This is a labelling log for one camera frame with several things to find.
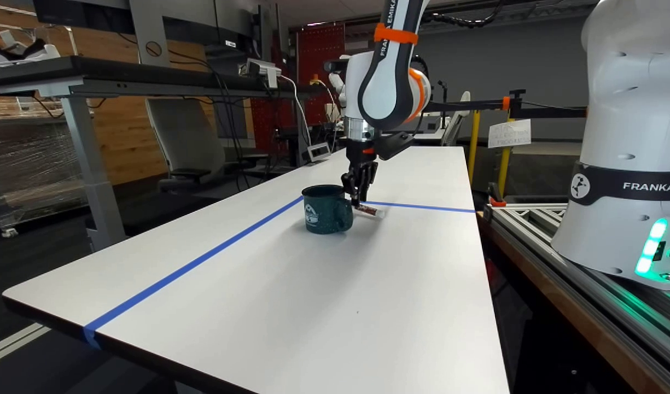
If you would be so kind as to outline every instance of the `wooden wall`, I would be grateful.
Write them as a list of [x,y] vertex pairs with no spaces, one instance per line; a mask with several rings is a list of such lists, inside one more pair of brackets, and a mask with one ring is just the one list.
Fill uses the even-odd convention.
[[[42,25],[32,15],[6,10],[0,10],[0,24],[27,28]],[[73,28],[72,30],[79,55],[123,62],[137,63],[138,61],[136,46],[119,37],[117,33],[81,28]],[[21,42],[30,42],[22,39],[25,36],[18,34],[15,33],[14,36],[21,37]],[[50,28],[48,34],[50,42],[55,44],[60,55],[73,54],[72,45],[65,29],[62,27]],[[125,36],[135,40],[135,37],[131,35]],[[175,52],[205,59],[205,53],[201,45],[169,42],[169,46]],[[189,61],[175,55],[172,55],[172,60]],[[172,65],[172,67],[205,70],[200,65]],[[100,99],[92,99],[90,105],[97,105],[99,101]],[[209,121],[215,126],[212,106],[203,105],[203,107]],[[167,172],[167,165],[160,152],[152,127],[150,127],[144,97],[109,99],[105,101],[102,107],[94,109],[94,112],[95,132],[102,150],[107,174],[112,184],[131,182]]]

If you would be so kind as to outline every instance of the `mug logo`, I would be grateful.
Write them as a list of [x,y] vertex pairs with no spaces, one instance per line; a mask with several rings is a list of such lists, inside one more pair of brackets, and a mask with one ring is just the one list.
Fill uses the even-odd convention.
[[573,199],[582,199],[590,192],[590,181],[587,180],[587,177],[579,172],[573,177],[573,181],[570,183],[570,194],[573,196]]
[[305,223],[314,226],[318,222],[318,212],[310,204],[305,205]]

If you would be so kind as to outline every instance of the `blue tape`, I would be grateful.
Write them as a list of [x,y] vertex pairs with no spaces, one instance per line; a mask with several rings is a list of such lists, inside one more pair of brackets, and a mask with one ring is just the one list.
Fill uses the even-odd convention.
[[180,269],[177,269],[177,271],[172,272],[171,274],[167,275],[166,277],[163,277],[163,279],[158,280],[153,285],[150,285],[147,289],[141,291],[138,294],[135,294],[135,296],[129,298],[119,306],[115,307],[114,309],[111,309],[110,311],[106,312],[102,316],[98,317],[94,321],[90,322],[89,324],[85,325],[83,327],[83,332],[84,332],[84,337],[87,340],[87,342],[93,346],[96,347],[97,349],[100,349],[98,342],[94,338],[95,332],[100,329],[103,325],[107,324],[111,320],[115,319],[118,317],[120,314],[123,312],[126,312],[128,309],[131,309],[133,306],[139,304],[139,302],[143,301],[144,299],[152,296],[152,294],[157,293],[160,289],[163,287],[169,285],[170,283],[174,282],[175,280],[179,279],[182,277],[182,275],[186,274],[187,272],[193,270],[194,268],[200,266],[203,262],[206,260],[210,259],[211,257],[214,257],[216,254],[219,254],[221,251],[227,249],[228,246],[235,244],[238,242],[238,240],[242,239],[245,237],[245,235],[250,234],[251,232],[259,229],[263,225],[267,224],[270,220],[274,219],[275,217],[279,216],[280,214],[286,212],[289,208],[293,207],[293,205],[298,204],[301,202],[303,197],[298,197],[297,199],[293,200],[292,202],[289,202],[285,206],[279,208],[275,212],[273,212],[271,215],[265,217],[264,219],[260,220],[259,222],[256,222],[252,226],[246,228],[245,230],[239,232],[236,235],[233,235],[231,239],[228,239],[227,241],[223,242],[222,244],[218,245],[217,247],[214,247],[213,249],[209,250],[208,252],[205,252],[201,256],[199,256],[197,259],[193,260],[192,262],[188,263],[187,265],[181,267]]
[[475,213],[475,210],[463,210],[459,208],[447,208],[447,207],[432,207],[430,205],[412,205],[412,204],[393,204],[392,202],[376,202],[376,201],[367,201],[365,204],[368,205],[383,205],[385,207],[403,207],[403,208],[415,208],[418,210],[435,210],[435,211],[447,211],[447,212],[465,212],[465,213]]

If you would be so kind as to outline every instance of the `wrapped pallet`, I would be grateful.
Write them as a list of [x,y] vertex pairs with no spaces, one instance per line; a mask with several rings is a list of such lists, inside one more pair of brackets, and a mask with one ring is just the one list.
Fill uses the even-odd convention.
[[59,102],[0,97],[0,230],[86,205],[80,167]]

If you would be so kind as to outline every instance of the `green mug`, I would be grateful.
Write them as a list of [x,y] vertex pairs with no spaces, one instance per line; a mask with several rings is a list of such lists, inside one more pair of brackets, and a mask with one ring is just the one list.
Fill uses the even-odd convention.
[[303,189],[302,194],[305,228],[311,233],[341,233],[352,227],[352,203],[345,199],[342,186],[319,184]]

